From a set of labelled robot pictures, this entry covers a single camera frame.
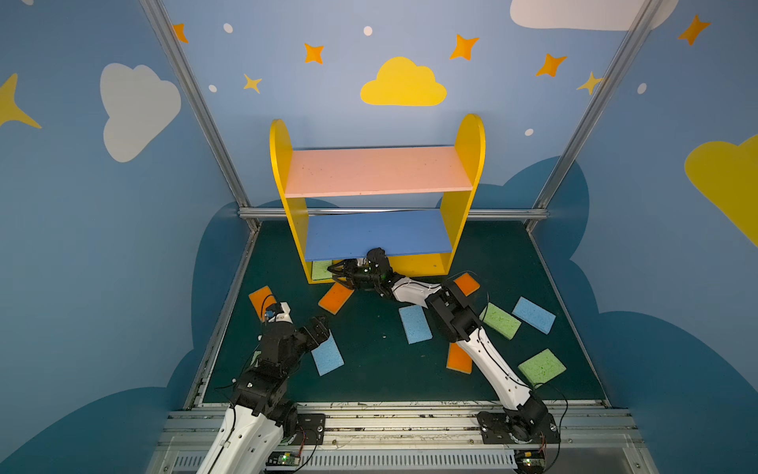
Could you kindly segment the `aluminium frame post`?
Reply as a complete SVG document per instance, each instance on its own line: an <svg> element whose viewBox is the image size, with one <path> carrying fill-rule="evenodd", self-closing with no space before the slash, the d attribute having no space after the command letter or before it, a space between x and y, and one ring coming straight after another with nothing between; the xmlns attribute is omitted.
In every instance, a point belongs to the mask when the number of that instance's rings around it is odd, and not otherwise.
<svg viewBox="0 0 758 474"><path fill-rule="evenodd" d="M558 193L570 172L570 168L574 166L574 162L580 156L582 148L598 124L615 91L653 30L653 22L663 5L664 1L662 0L647 0L642 3L637 16L633 19L623 41L621 41L619 49L610 61L599 89L592 95L578 126L539 193L531 209L529 219L525 220L525 229L529 234L533 233L540 220L548 218L548 207L551 201Z"/></svg>
<svg viewBox="0 0 758 474"><path fill-rule="evenodd" d="M205 136L209 148L218 164L218 167L235 199L239 211L243 207L250 207L250 201L244 190L242 181L232 162L229 152L223 143L219 130L211 116L210 110L203 98L203 93L197 85L197 79L191 71L187 57L183 52L181 42L178 40L170 17L162 1L140 0L139 1L173 71L177 75L182 91L184 92L191 110L199 123L199 127Z"/></svg>

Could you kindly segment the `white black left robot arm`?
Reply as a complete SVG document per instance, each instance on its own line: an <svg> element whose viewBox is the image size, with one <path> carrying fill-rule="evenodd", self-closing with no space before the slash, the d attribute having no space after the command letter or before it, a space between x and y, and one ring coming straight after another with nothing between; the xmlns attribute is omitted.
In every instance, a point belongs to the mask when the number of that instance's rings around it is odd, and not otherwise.
<svg viewBox="0 0 758 474"><path fill-rule="evenodd" d="M286 398L290 375L303 356L331 336L327 318L295 327L280 314L266 324L258 357L234 384L221 428L199 468L201 473L260 473L283 440L297 428L295 403Z"/></svg>

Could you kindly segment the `orange sponge front centre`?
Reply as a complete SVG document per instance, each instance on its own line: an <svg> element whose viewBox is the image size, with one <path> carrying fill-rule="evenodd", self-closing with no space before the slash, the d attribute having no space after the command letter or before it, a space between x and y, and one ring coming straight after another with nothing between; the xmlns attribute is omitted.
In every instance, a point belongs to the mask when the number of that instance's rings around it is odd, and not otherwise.
<svg viewBox="0 0 758 474"><path fill-rule="evenodd" d="M450 371L471 374L473 371L473 359L457 343L450 343L446 368Z"/></svg>

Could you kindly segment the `left green circuit board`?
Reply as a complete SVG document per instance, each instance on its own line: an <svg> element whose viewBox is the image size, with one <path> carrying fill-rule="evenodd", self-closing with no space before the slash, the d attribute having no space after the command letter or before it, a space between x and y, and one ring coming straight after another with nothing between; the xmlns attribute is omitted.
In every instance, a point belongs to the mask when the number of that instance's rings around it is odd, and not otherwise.
<svg viewBox="0 0 758 474"><path fill-rule="evenodd" d="M284 468L296 470L300 467L303 457L291 451L276 451L266 461L266 469Z"/></svg>

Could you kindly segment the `aluminium frame post left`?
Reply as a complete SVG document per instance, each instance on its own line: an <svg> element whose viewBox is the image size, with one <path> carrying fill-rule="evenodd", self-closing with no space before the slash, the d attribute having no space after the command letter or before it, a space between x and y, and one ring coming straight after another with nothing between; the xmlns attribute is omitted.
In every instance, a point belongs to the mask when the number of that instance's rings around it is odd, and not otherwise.
<svg viewBox="0 0 758 474"><path fill-rule="evenodd" d="M243 207L250 207L250 201L244 190L242 181L232 162L229 152L223 143L219 130L211 116L210 110L203 98L203 93L197 85L197 79L191 71L187 57L183 52L181 42L178 40L170 17L162 1L140 0L139 1L173 71L177 75L182 91L184 92L191 110L199 123L199 127L205 136L209 148L218 164L218 167L235 199L239 211Z"/></svg>

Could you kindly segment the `orange sponge near right shelf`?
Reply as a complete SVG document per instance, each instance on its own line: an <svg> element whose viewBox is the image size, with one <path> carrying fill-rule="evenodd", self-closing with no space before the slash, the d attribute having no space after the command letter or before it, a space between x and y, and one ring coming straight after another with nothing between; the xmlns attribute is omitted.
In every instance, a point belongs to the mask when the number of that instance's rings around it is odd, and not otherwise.
<svg viewBox="0 0 758 474"><path fill-rule="evenodd" d="M479 284L479 282L477 282L477 280L469 273L464 273L458 276L454 280L454 284L456 284L465 296L472 295L481 287L481 284Z"/></svg>

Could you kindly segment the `blue sponge left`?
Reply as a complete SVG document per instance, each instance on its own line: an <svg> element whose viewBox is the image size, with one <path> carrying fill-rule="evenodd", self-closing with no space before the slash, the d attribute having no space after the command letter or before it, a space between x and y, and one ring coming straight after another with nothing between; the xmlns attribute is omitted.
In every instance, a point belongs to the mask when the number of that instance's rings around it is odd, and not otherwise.
<svg viewBox="0 0 758 474"><path fill-rule="evenodd" d="M314 359L317 373L320 376L335 371L345 364L333 335L331 335L324 343L321 343L316 349L313 349L311 355Z"/></svg>

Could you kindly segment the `yellow wooden shelf unit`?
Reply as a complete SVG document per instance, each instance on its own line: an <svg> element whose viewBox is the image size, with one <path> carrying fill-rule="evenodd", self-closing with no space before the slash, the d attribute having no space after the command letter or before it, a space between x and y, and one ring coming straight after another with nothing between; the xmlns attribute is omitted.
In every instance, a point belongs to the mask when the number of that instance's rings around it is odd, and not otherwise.
<svg viewBox="0 0 758 474"><path fill-rule="evenodd" d="M359 259L382 248L413 277L449 273L485 168L483 120L463 118L452 146L294 149L283 120L270 126L272 175L305 276L312 263ZM438 207L330 209L312 199L440 195Z"/></svg>

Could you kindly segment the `right green circuit board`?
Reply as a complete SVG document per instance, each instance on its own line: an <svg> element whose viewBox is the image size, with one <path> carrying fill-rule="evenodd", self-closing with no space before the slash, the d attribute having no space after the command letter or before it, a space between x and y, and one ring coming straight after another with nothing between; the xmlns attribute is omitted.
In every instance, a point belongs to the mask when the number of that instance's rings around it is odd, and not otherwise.
<svg viewBox="0 0 758 474"><path fill-rule="evenodd" d="M543 474L546 469L546 457L543 452L519 450L514 453L516 474Z"/></svg>

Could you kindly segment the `green circuit board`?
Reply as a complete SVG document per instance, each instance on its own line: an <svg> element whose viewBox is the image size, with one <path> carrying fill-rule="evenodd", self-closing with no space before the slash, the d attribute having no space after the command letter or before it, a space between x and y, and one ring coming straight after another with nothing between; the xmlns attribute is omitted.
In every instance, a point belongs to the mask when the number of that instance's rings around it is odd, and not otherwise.
<svg viewBox="0 0 758 474"><path fill-rule="evenodd" d="M546 457L543 452L519 450L514 453L516 474L543 474L546 469Z"/></svg>
<svg viewBox="0 0 758 474"><path fill-rule="evenodd" d="M284 468L296 470L300 467L303 457L291 451L276 451L266 461L266 469Z"/></svg>

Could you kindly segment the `blue sponge far right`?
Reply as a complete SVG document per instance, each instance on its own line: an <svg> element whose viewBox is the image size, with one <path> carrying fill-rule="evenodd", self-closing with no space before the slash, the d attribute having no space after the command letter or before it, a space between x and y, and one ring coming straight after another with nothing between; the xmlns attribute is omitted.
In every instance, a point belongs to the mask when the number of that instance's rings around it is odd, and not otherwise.
<svg viewBox="0 0 758 474"><path fill-rule="evenodd" d="M531 300L521 296L512 314L542 334L548 335L556 321L556 315Z"/></svg>

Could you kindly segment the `orange sponge left of centre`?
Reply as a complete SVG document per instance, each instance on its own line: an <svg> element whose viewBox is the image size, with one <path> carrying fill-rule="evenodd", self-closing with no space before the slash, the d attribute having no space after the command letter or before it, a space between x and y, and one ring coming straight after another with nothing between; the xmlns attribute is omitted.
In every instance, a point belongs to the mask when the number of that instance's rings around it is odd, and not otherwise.
<svg viewBox="0 0 758 474"><path fill-rule="evenodd" d="M337 315L353 295L353 290L336 282L318 302L320 308Z"/></svg>

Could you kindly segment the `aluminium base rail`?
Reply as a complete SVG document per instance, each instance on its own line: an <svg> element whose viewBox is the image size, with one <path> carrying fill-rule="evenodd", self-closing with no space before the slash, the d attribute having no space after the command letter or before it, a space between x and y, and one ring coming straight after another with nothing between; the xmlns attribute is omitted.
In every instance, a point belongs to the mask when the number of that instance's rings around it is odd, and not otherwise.
<svg viewBox="0 0 758 474"><path fill-rule="evenodd" d="M313 402L299 414L326 415L321 446L285 446L303 457L296 470L261 473L512 473L514 453L540 451L549 473L655 473L657 466L627 409L600 401L549 400L557 444L484 444L476 416L495 402Z"/></svg>

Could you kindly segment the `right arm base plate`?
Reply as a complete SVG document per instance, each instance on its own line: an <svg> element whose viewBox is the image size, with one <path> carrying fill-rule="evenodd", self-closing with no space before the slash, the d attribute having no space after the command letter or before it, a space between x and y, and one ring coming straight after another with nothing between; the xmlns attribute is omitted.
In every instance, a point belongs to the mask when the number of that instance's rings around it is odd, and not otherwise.
<svg viewBox="0 0 758 474"><path fill-rule="evenodd" d="M482 411L476 420L484 444L557 444L561 440L558 423L550 413L534 424L515 411Z"/></svg>

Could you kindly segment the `blue sponge centre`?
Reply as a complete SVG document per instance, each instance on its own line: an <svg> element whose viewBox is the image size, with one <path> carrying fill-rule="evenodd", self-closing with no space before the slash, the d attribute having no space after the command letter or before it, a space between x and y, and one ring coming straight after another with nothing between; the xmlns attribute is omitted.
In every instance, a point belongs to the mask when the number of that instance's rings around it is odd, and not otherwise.
<svg viewBox="0 0 758 474"><path fill-rule="evenodd" d="M432 338L432 330L430 330L422 306L401 307L399 314L409 345L425 342Z"/></svg>

